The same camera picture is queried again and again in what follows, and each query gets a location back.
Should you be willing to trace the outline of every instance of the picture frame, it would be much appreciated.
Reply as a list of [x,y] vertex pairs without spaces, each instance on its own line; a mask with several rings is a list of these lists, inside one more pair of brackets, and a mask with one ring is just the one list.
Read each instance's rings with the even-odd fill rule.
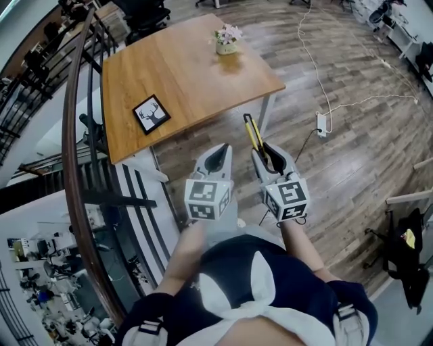
[[171,119],[170,114],[168,114],[155,94],[135,107],[133,113],[143,129],[144,134],[151,133],[167,120]]

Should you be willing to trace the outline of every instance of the flower pot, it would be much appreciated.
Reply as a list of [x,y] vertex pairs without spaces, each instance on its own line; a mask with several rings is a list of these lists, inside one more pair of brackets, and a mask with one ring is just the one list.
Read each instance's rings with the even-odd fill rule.
[[236,43],[228,43],[226,45],[223,45],[217,41],[216,42],[216,52],[219,55],[233,54],[233,53],[237,52],[237,45],[236,45]]

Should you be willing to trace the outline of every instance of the yellow and black tool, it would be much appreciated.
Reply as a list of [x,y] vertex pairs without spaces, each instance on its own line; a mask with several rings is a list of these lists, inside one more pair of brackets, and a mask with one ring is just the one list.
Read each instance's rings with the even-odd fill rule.
[[[248,136],[250,136],[250,140],[252,143],[253,148],[256,149],[256,151],[262,156],[263,160],[266,162],[266,164],[268,163],[268,158],[265,152],[265,149],[263,147],[263,141],[262,141],[262,137],[260,136],[260,133],[258,131],[257,125],[255,120],[252,118],[251,114],[244,114],[244,121],[245,121],[245,127],[246,127],[246,132],[248,133]],[[257,141],[256,142],[253,134],[252,134],[252,130],[251,130],[251,126],[250,123],[252,125],[252,128],[254,129],[254,133],[256,135]]]

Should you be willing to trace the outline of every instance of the flower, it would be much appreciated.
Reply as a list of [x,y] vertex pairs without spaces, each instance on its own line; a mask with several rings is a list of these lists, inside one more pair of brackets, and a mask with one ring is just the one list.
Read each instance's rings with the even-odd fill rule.
[[222,45],[236,42],[242,37],[242,31],[237,26],[224,24],[221,30],[215,31],[217,41]]

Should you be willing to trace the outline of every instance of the white power cord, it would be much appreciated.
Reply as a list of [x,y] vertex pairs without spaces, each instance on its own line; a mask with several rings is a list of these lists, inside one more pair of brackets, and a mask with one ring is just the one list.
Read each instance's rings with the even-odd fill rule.
[[[308,53],[308,55],[309,55],[309,57],[310,57],[310,59],[311,59],[311,62],[313,63],[313,65],[314,65],[314,67],[315,67],[315,69],[316,69],[316,78],[317,78],[317,82],[319,82],[319,84],[320,84],[320,87],[321,87],[321,89],[322,89],[322,91],[323,91],[323,94],[325,95],[325,98],[326,98],[326,102],[327,102],[327,105],[328,105],[328,107],[329,107],[329,112],[327,112],[327,113],[325,113],[325,114],[321,114],[320,112],[316,112],[316,116],[319,116],[319,115],[322,115],[322,116],[326,116],[326,115],[328,115],[329,114],[329,122],[330,122],[330,124],[331,124],[331,129],[328,131],[327,129],[325,129],[325,132],[326,133],[331,133],[332,132],[332,112],[333,111],[335,111],[335,110],[337,110],[337,109],[339,109],[339,108],[341,108],[341,107],[351,107],[351,106],[354,106],[354,105],[360,105],[360,104],[362,104],[362,103],[364,103],[364,102],[366,102],[366,101],[369,101],[369,100],[371,100],[371,99],[379,99],[379,98],[383,98],[383,99],[385,99],[385,98],[388,98],[388,97],[401,97],[401,98],[412,98],[413,100],[414,100],[414,102],[415,102],[415,104],[418,104],[418,98],[417,97],[415,97],[415,96],[412,96],[412,95],[410,95],[410,96],[404,96],[404,95],[378,95],[378,96],[370,96],[370,97],[368,97],[368,98],[366,98],[365,100],[362,100],[362,101],[360,101],[360,102],[355,102],[355,103],[351,103],[351,104],[345,104],[345,105],[339,105],[339,106],[337,106],[337,107],[335,107],[335,108],[331,108],[331,104],[330,104],[330,102],[329,102],[329,98],[328,98],[328,96],[327,96],[327,93],[325,92],[325,89],[323,88],[323,85],[322,85],[322,82],[320,81],[320,77],[319,77],[319,69],[318,69],[318,67],[317,67],[317,64],[315,63],[315,61],[314,61],[314,59],[313,59],[313,56],[311,56],[311,53],[310,53],[310,51],[306,48],[306,46],[305,46],[305,42],[304,42],[304,40],[302,39],[302,37],[301,36],[304,36],[305,35],[305,32],[303,32],[302,30],[301,30],[301,26],[302,26],[302,22],[306,19],[306,17],[310,14],[310,12],[311,12],[311,8],[313,7],[313,5],[311,5],[310,4],[310,8],[309,8],[309,10],[308,10],[308,12],[306,12],[305,14],[304,14],[304,17],[303,17],[303,19],[301,19],[301,21],[299,22],[299,26],[298,26],[298,38],[300,39],[300,41],[302,42],[302,46],[304,47],[304,49],[305,49],[305,51]],[[366,52],[370,55],[370,56],[372,56],[372,57],[376,57],[376,58],[378,58],[380,61],[382,61],[382,63],[386,66],[386,67],[388,67],[388,68],[390,68],[394,73],[396,73],[395,71],[394,71],[394,69],[395,70],[397,70],[397,68],[395,68],[394,66],[391,66],[389,63],[387,63],[387,62],[385,62],[383,59],[381,59],[380,57],[378,57],[375,53],[374,53],[374,51],[368,51],[367,50],[367,48],[362,44],[362,42],[353,34],[353,32],[351,32],[350,30],[349,30],[349,32],[355,37],[355,39],[364,47],[364,49],[366,50]],[[410,87],[411,87],[411,89],[412,89],[412,91],[414,91],[414,93],[415,93],[415,95],[416,95],[416,92],[415,92],[415,89],[412,87],[412,85],[410,84],[410,82],[407,80],[407,82],[409,83],[409,84],[407,84],[406,82],[404,82],[406,85],[409,85]]]

